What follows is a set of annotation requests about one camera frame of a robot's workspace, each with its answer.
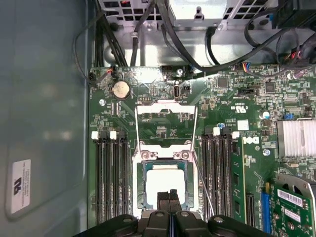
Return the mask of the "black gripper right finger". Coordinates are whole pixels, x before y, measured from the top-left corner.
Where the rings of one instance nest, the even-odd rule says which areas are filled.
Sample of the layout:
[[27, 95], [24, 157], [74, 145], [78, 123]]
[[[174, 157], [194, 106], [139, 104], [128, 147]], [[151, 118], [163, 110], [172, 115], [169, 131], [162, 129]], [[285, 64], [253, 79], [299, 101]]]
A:
[[171, 210], [178, 237], [268, 237], [269, 234], [252, 226], [223, 215], [212, 216], [208, 221], [198, 213], [184, 211], [180, 205], [177, 191], [171, 189]]

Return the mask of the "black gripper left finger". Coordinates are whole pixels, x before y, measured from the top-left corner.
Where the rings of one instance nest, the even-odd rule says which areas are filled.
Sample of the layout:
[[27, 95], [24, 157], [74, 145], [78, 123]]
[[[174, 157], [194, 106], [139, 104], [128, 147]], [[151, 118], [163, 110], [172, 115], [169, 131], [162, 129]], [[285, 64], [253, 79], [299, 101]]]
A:
[[170, 193], [157, 194], [157, 210], [145, 211], [141, 219], [122, 214], [93, 228], [87, 229], [77, 237], [167, 237], [170, 229]]

